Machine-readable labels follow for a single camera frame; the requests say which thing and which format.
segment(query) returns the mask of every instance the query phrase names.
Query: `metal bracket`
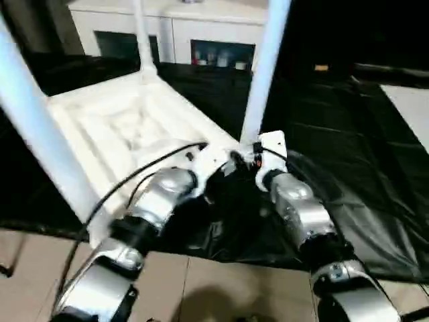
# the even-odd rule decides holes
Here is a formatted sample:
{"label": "metal bracket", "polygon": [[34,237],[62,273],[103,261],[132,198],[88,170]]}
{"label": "metal bracket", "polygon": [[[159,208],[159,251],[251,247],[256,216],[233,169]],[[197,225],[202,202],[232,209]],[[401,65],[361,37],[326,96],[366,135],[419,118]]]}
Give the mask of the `metal bracket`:
{"label": "metal bracket", "polygon": [[[286,152],[286,141],[284,139],[284,133],[282,131],[274,131],[261,134],[259,136],[259,139],[261,140],[261,144],[264,148],[277,152],[285,158],[288,156]],[[283,159],[279,158],[278,156],[275,156],[272,153],[263,151],[261,168],[258,170],[255,177],[257,187],[263,192],[268,192],[268,190],[262,183],[263,178],[269,171],[276,169],[281,170],[283,172],[288,171],[286,163]]]}

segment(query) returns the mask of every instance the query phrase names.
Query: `black cable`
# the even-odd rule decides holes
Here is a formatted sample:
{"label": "black cable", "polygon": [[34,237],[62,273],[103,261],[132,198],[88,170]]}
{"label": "black cable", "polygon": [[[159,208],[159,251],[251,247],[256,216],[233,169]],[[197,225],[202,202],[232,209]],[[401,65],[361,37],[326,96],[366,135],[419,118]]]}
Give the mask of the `black cable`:
{"label": "black cable", "polygon": [[100,199],[98,201],[98,203],[96,203],[96,205],[94,206],[93,210],[90,212],[90,215],[88,217],[88,219],[85,221],[85,223],[83,224],[82,228],[80,229],[80,231],[78,232],[76,239],[74,241],[73,247],[70,250],[70,252],[68,253],[67,259],[64,263],[64,268],[61,274],[61,278],[60,281],[58,283],[58,287],[57,287],[57,291],[56,291],[56,296],[55,296],[55,301],[54,301],[54,306],[52,307],[52,315],[55,313],[55,308],[56,305],[58,304],[58,301],[60,300],[62,291],[64,290],[64,285],[66,284],[66,278],[68,275],[68,271],[70,270],[71,264],[73,262],[74,256],[76,255],[76,251],[79,247],[79,244],[81,243],[81,241],[83,240],[83,238],[86,235],[86,229],[88,228],[89,224],[91,223],[91,221],[94,219],[95,215],[99,212],[99,210],[101,209],[101,207],[103,206],[103,204],[106,202],[106,200],[108,198],[110,198],[111,195],[113,195],[116,191],[119,190],[119,188],[121,188],[125,183],[127,183],[128,181],[130,181],[132,178],[134,178],[135,176],[137,176],[139,173],[143,172],[144,170],[150,168],[151,166],[165,160],[166,158],[169,158],[170,156],[173,156],[174,154],[177,154],[183,150],[186,150],[188,148],[192,148],[195,146],[199,146],[201,148],[205,147],[207,145],[207,143],[205,142],[198,142],[198,143],[193,143],[193,144],[188,144],[186,146],[182,146],[181,148],[178,148],[170,153],[167,153],[166,155],[150,162],[149,164],[146,164],[145,166],[142,166],[141,168],[138,168],[137,170],[135,170],[134,172],[132,172],[129,176],[127,176],[126,178],[124,178],[123,180],[121,180],[120,182],[118,182],[102,199]]}
{"label": "black cable", "polygon": [[125,206],[125,208],[129,208],[129,206],[131,206],[131,203],[133,202],[133,199],[134,199],[134,196],[135,196],[135,194],[137,193],[137,190],[139,190],[139,187],[143,184],[143,182],[145,182],[147,179],[149,179],[151,176],[153,176],[155,174],[155,172],[154,173],[151,173],[151,174],[148,174],[147,176],[145,176],[143,179],[141,179],[140,181],[139,181],[139,183],[137,183],[137,185],[135,186],[135,188],[133,189],[133,191],[131,192],[131,194],[130,194],[130,196],[129,196],[129,199],[128,199],[128,202],[127,202],[127,205]]}

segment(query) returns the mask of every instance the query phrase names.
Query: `white panel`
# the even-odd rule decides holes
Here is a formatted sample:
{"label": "white panel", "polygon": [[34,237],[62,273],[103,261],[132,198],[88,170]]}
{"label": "white panel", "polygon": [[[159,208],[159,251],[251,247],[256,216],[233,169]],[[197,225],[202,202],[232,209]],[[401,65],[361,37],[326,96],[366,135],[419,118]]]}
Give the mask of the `white panel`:
{"label": "white panel", "polygon": [[[90,11],[71,12],[85,54],[101,55],[94,31],[135,34],[135,20],[132,15]],[[172,20],[162,17],[146,17],[145,22],[149,35],[157,37],[160,61],[175,62]]]}
{"label": "white panel", "polygon": [[429,90],[387,85],[381,88],[429,152]]}
{"label": "white panel", "polygon": [[173,31],[176,62],[179,64],[191,63],[191,40],[208,40],[255,44],[252,68],[255,69],[258,45],[262,40],[263,33],[263,26],[261,25],[173,19]]}

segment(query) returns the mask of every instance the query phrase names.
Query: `glass cabinet door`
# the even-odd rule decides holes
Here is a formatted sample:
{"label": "glass cabinet door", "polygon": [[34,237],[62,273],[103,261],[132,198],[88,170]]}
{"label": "glass cabinet door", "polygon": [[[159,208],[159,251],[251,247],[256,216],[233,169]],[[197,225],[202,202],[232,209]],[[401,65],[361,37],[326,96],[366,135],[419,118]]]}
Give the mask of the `glass cabinet door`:
{"label": "glass cabinet door", "polygon": [[[137,36],[135,34],[100,31],[95,31],[94,33],[101,56],[139,59]],[[157,37],[149,36],[149,42],[154,62],[160,62]]]}
{"label": "glass cabinet door", "polygon": [[255,45],[191,40],[191,63],[250,71]]}

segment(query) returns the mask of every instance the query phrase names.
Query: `beige floor tile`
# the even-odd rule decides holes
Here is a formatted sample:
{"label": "beige floor tile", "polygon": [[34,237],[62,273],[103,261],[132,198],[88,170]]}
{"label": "beige floor tile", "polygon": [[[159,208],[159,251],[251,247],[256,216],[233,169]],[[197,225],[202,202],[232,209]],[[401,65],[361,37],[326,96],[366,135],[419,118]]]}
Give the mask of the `beige floor tile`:
{"label": "beige floor tile", "polygon": [[[161,322],[176,321],[174,313],[182,298],[187,265],[187,256],[149,253],[145,270],[135,283],[139,297],[129,322],[146,322],[150,318]],[[48,321],[55,291],[52,287],[36,322]]]}
{"label": "beige floor tile", "polygon": [[429,305],[429,299],[417,284],[384,280],[380,280],[380,284],[401,314],[409,313]]}
{"label": "beige floor tile", "polygon": [[32,322],[37,319],[69,248],[70,241],[63,239],[0,231],[0,261],[9,265],[15,255],[18,259],[14,275],[0,277],[2,320]]}
{"label": "beige floor tile", "polygon": [[315,321],[308,274],[190,258],[180,311],[183,322]]}

